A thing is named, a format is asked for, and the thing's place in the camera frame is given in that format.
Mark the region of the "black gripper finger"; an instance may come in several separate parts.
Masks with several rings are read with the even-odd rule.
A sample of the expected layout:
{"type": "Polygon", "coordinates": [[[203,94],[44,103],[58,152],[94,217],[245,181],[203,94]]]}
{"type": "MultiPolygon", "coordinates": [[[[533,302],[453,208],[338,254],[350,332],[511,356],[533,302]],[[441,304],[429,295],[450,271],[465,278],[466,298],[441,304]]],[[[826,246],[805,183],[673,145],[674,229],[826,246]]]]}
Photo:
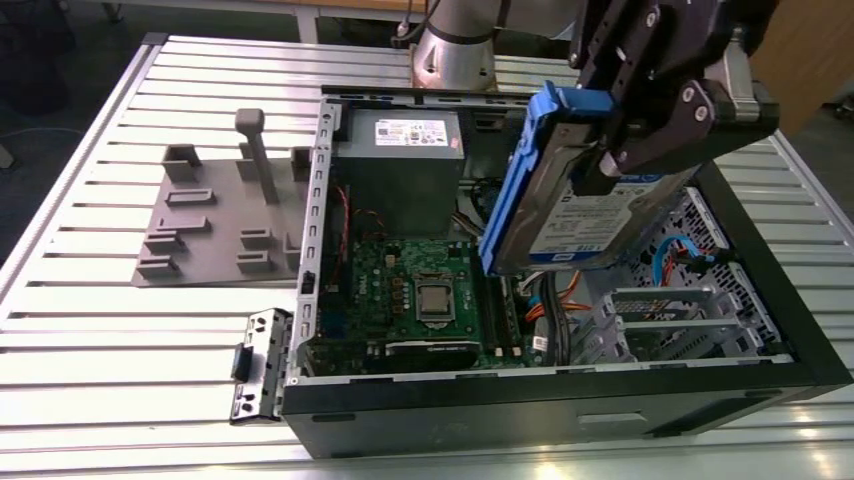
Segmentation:
{"type": "Polygon", "coordinates": [[[582,1],[578,6],[569,62],[579,89],[606,92],[620,108],[652,102],[650,65],[661,26],[657,1],[582,1]]]}
{"type": "Polygon", "coordinates": [[[574,192],[606,195],[632,175],[685,173],[769,137],[780,126],[780,102],[761,83],[750,87],[745,103],[720,82],[688,82],[668,101],[641,96],[641,105],[653,109],[617,111],[573,172],[574,192]]]}

